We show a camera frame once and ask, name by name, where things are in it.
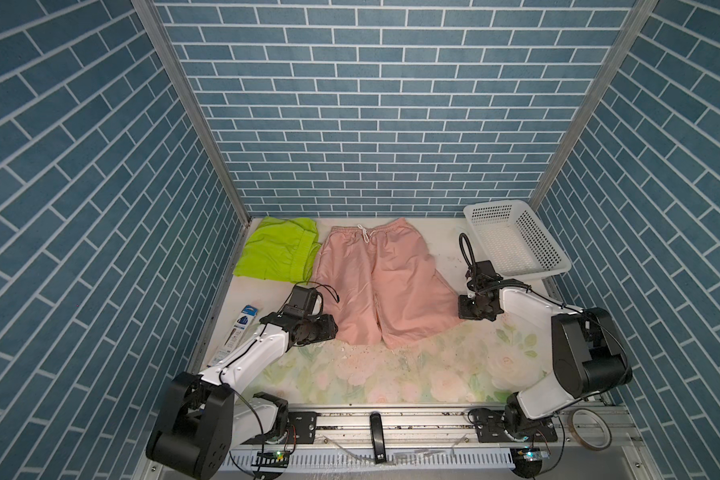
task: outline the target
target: pink shorts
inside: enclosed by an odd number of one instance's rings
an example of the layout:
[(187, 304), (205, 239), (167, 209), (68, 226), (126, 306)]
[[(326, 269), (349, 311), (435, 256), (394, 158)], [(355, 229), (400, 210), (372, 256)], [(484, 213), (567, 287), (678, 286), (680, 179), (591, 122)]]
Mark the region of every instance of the pink shorts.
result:
[(324, 311), (351, 345), (391, 349), (459, 324), (458, 296), (434, 266), (422, 235), (405, 219), (371, 229), (334, 226), (315, 260), (315, 282), (336, 288)]

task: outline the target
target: blue tile wall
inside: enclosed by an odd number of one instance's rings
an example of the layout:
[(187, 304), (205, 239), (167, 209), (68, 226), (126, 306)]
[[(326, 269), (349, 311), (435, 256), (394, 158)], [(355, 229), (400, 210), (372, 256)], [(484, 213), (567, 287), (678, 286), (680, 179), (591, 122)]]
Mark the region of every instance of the blue tile wall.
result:
[(255, 216), (527, 199), (632, 3), (158, 0)]
[(720, 1), (660, 0), (540, 216), (631, 350), (664, 478), (720, 478)]
[(0, 479), (130, 478), (239, 229), (128, 0), (0, 0)]

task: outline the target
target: white plastic basket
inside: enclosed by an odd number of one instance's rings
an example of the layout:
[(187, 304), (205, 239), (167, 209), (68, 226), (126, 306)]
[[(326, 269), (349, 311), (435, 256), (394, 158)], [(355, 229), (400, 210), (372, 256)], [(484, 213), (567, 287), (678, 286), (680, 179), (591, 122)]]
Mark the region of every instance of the white plastic basket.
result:
[(504, 278), (525, 282), (570, 270), (568, 256), (522, 200), (466, 206), (464, 216), (472, 244), (480, 245)]

